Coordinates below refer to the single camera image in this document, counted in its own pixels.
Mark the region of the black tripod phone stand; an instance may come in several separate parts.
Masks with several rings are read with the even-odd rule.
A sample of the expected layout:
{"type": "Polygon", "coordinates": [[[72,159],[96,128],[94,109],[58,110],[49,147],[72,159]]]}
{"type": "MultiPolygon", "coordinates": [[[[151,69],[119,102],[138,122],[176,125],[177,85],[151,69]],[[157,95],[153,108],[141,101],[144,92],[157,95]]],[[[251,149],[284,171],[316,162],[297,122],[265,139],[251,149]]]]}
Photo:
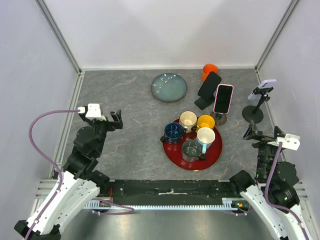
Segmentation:
{"type": "Polygon", "coordinates": [[[256,124],[260,123],[264,118],[264,113],[260,109],[260,106],[264,103],[270,100],[269,92],[265,94],[261,94],[260,99],[258,101],[258,104],[256,106],[248,105],[242,110],[242,117],[250,123],[251,120],[253,120],[256,124]]]}

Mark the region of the purple case phone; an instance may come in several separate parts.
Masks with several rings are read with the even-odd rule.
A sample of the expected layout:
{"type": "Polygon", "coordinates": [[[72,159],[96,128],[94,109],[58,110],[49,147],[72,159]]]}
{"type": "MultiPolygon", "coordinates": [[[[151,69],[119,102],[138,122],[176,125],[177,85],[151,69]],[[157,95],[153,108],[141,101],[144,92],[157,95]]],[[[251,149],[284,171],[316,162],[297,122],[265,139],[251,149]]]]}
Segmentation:
{"type": "Polygon", "coordinates": [[[276,79],[266,79],[262,81],[258,87],[256,87],[248,96],[248,100],[257,100],[261,95],[269,93],[270,89],[273,89],[277,83],[276,79]]]}

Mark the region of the pink case phone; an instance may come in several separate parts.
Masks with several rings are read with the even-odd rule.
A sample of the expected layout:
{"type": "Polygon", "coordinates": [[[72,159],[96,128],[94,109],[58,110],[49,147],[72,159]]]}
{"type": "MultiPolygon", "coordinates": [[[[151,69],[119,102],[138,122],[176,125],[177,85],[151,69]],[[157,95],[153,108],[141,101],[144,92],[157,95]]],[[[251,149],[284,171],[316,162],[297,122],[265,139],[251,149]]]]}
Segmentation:
{"type": "Polygon", "coordinates": [[[219,84],[213,106],[213,112],[217,114],[228,114],[233,96],[234,86],[231,84],[219,84]]]}

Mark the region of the red round tray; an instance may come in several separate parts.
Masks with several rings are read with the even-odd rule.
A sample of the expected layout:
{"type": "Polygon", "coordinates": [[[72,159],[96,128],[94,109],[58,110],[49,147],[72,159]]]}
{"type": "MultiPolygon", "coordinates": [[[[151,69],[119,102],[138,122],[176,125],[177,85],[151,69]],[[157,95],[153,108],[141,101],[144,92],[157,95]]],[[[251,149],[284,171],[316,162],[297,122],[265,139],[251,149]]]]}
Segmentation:
{"type": "Polygon", "coordinates": [[[183,143],[187,140],[196,140],[197,134],[194,131],[183,133],[180,142],[177,144],[162,143],[164,152],[169,160],[181,169],[188,171],[205,170],[215,164],[223,152],[222,136],[216,127],[214,127],[213,131],[215,133],[215,140],[204,154],[206,156],[206,160],[204,161],[196,160],[194,162],[187,162],[182,157],[183,143]]]}

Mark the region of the black phone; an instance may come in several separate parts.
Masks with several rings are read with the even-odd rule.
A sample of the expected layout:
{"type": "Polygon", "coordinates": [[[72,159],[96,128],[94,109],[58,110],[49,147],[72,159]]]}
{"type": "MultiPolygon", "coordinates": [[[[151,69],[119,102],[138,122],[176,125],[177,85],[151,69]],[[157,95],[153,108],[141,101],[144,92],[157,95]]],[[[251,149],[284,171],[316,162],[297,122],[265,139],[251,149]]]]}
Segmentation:
{"type": "Polygon", "coordinates": [[[215,72],[210,72],[203,82],[202,86],[198,91],[198,96],[204,99],[205,101],[210,100],[214,92],[216,91],[218,85],[221,83],[222,78],[215,72]]]}

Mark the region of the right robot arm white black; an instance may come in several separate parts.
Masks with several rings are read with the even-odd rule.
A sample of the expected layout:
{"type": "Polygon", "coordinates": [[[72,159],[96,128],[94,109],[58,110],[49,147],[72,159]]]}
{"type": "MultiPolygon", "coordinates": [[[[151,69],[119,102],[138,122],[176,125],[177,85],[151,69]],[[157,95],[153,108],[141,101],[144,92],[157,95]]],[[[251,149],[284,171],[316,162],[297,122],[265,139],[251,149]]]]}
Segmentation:
{"type": "Polygon", "coordinates": [[[239,171],[230,178],[230,193],[248,202],[273,239],[312,239],[294,188],[299,182],[296,166],[278,160],[283,150],[298,150],[300,137],[284,133],[278,126],[273,137],[266,136],[251,121],[243,139],[255,140],[252,147],[258,150],[256,175],[251,177],[245,170],[239,171]]]}

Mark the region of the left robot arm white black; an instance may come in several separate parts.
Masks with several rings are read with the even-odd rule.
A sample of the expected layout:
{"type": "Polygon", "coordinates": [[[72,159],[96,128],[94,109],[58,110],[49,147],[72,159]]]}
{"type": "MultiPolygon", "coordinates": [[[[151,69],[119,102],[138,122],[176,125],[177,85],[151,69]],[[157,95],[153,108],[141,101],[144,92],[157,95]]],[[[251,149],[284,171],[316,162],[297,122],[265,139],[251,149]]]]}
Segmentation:
{"type": "Polygon", "coordinates": [[[73,149],[44,202],[14,229],[26,240],[59,240],[72,219],[93,198],[110,191],[109,177],[95,170],[108,132],[123,128],[122,111],[112,111],[109,121],[101,106],[90,103],[76,110],[87,126],[78,130],[73,149]]]}

